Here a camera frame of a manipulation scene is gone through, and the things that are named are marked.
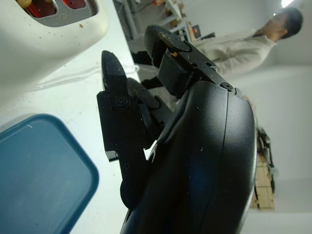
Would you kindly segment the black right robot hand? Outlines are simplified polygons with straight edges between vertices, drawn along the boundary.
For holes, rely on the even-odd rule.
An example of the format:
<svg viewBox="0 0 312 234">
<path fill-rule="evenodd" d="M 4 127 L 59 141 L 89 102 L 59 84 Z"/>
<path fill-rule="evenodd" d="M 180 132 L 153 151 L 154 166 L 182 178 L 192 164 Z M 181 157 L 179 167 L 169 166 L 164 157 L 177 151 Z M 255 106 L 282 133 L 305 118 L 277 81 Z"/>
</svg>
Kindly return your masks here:
<svg viewBox="0 0 312 234">
<path fill-rule="evenodd" d="M 256 171 L 253 110 L 192 44 L 158 25 L 145 33 L 171 111 L 117 57 L 101 54 L 97 94 L 104 148 L 118 160 L 128 208 L 123 234 L 238 234 Z"/>
</svg>

